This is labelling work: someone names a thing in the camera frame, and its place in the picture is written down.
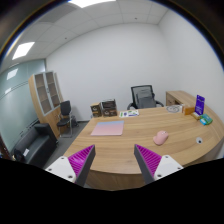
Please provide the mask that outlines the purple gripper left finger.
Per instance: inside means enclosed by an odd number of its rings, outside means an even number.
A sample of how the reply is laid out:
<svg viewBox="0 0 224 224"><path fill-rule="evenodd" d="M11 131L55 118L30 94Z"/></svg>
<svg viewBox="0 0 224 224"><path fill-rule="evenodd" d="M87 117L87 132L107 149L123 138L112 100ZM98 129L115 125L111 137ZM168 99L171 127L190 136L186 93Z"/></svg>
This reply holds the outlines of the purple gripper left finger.
<svg viewBox="0 0 224 224"><path fill-rule="evenodd" d="M95 146L91 145L69 157L59 157L46 171L78 186L84 186L95 155Z"/></svg>

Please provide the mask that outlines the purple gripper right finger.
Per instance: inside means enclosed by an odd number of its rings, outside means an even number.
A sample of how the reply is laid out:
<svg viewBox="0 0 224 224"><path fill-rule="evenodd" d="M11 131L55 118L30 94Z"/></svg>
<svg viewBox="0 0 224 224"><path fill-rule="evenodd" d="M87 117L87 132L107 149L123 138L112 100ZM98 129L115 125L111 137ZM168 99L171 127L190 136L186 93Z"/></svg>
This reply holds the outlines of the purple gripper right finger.
<svg viewBox="0 0 224 224"><path fill-rule="evenodd" d="M134 155L145 184L150 184L182 169L182 166L171 156L160 156L138 144L134 146Z"/></svg>

